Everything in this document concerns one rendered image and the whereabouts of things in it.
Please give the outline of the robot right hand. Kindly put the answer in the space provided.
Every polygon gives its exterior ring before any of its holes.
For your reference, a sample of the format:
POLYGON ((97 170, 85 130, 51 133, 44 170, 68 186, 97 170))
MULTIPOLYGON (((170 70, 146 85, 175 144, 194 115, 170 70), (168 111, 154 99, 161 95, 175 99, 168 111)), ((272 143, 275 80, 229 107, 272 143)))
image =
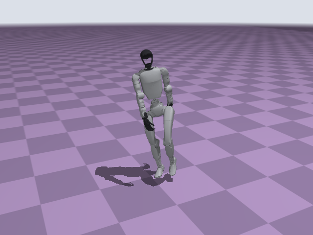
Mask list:
POLYGON ((155 128, 152 128, 151 127, 151 125, 153 125, 154 126, 154 124, 152 124, 151 122, 149 122, 149 120, 147 119, 148 118, 148 116, 147 116, 147 113, 146 112, 144 112, 144 118, 142 118, 143 120, 144 120, 144 125, 145 125, 145 127, 146 127, 146 129, 148 130, 148 131, 153 131, 153 130, 155 130, 155 128), (151 125, 150 125, 151 124, 151 125))

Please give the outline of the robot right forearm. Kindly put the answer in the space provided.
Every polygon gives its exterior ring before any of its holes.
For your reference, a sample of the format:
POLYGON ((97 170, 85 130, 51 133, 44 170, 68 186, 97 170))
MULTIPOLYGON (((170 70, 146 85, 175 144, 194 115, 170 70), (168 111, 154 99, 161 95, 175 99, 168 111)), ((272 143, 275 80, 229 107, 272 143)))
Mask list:
MULTIPOLYGON (((146 108, 145 108, 145 105, 144 105, 144 100, 139 100, 139 97, 138 97, 138 93, 136 93, 136 99, 137 99, 137 103, 138 103, 138 106, 139 106, 139 111, 140 111, 140 116, 142 118, 144 118, 144 112, 146 112, 146 108)), ((146 112, 147 113, 147 112, 146 112)))

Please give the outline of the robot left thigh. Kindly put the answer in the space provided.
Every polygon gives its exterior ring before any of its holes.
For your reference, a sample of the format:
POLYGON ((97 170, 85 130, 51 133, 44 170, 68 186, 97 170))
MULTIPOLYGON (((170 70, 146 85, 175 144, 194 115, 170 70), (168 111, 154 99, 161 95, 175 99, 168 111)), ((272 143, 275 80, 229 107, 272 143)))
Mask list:
POLYGON ((173 127, 173 120, 174 120, 174 108, 172 106, 164 106, 164 138, 163 138, 163 145, 170 146, 169 142, 172 138, 172 127, 173 127))

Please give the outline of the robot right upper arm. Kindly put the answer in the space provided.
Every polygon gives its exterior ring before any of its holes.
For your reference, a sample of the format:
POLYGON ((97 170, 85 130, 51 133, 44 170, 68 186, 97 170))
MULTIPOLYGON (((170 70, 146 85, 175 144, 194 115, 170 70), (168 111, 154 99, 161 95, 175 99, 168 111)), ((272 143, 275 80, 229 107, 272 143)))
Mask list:
POLYGON ((143 99, 144 98, 144 92, 141 92, 141 86, 140 86, 139 79, 140 79, 140 72, 133 74, 132 82, 133 82, 134 90, 136 93, 138 93, 139 99, 143 99))

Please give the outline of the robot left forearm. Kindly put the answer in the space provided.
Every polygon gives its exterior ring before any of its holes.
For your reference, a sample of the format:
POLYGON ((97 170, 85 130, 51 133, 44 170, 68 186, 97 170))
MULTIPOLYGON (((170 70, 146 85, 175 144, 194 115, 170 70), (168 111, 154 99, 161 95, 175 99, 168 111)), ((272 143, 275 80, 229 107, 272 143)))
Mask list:
POLYGON ((168 92, 166 93, 166 96, 167 96, 167 104, 169 106, 170 103, 173 104, 173 97, 172 97, 172 91, 171 92, 168 92))

